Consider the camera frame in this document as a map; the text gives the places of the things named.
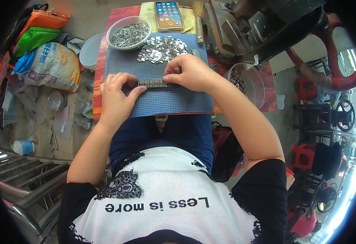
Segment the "white t-shirt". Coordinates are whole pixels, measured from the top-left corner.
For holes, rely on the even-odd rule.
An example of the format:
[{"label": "white t-shirt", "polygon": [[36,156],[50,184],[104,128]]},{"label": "white t-shirt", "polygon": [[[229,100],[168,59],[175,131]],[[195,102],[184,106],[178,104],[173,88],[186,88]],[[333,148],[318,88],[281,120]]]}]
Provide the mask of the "white t-shirt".
[{"label": "white t-shirt", "polygon": [[71,223],[64,228],[73,241],[66,243],[129,243],[163,230],[196,243],[251,243],[262,234],[258,218],[239,206],[223,183],[214,182],[192,154],[158,147],[134,159],[94,192],[83,213],[67,219]]}]

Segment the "woman's right hand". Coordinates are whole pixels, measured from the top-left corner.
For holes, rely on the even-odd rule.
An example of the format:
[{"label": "woman's right hand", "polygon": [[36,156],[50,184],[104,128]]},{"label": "woman's right hand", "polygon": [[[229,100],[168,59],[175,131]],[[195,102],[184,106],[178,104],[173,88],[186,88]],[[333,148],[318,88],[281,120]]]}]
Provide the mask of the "woman's right hand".
[{"label": "woman's right hand", "polygon": [[191,54],[179,55],[167,64],[164,82],[182,85],[190,90],[211,93],[219,83],[228,82],[204,61]]}]

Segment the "smartphone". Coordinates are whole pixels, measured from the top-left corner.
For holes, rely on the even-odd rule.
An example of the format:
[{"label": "smartphone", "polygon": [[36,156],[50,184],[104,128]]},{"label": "smartphone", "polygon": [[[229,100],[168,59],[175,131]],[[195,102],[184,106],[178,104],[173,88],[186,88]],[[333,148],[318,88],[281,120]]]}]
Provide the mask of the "smartphone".
[{"label": "smartphone", "polygon": [[155,2],[156,19],[160,31],[184,28],[178,3],[175,1]]}]

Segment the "metal machine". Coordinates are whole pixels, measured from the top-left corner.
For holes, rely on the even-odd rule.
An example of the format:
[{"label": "metal machine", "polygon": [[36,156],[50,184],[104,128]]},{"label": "metal machine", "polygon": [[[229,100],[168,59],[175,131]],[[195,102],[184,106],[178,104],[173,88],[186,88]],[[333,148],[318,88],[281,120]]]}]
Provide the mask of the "metal machine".
[{"label": "metal machine", "polygon": [[[205,3],[202,24],[207,29],[206,48],[223,64],[245,62],[261,67],[287,51],[298,69],[314,83],[332,90],[356,87],[356,72],[344,77],[337,64],[332,31],[342,26],[335,14],[326,14],[326,0],[239,0]],[[332,77],[323,76],[291,48],[309,34],[326,45]]]}]

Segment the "small broom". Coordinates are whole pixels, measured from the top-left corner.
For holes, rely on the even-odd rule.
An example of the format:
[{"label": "small broom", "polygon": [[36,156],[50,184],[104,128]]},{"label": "small broom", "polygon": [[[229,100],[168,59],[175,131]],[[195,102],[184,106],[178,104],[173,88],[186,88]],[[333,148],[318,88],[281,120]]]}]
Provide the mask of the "small broom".
[{"label": "small broom", "polygon": [[195,16],[195,27],[197,31],[197,41],[200,45],[204,44],[204,34],[202,32],[202,11],[204,9],[204,3],[201,1],[192,2],[193,13]]}]

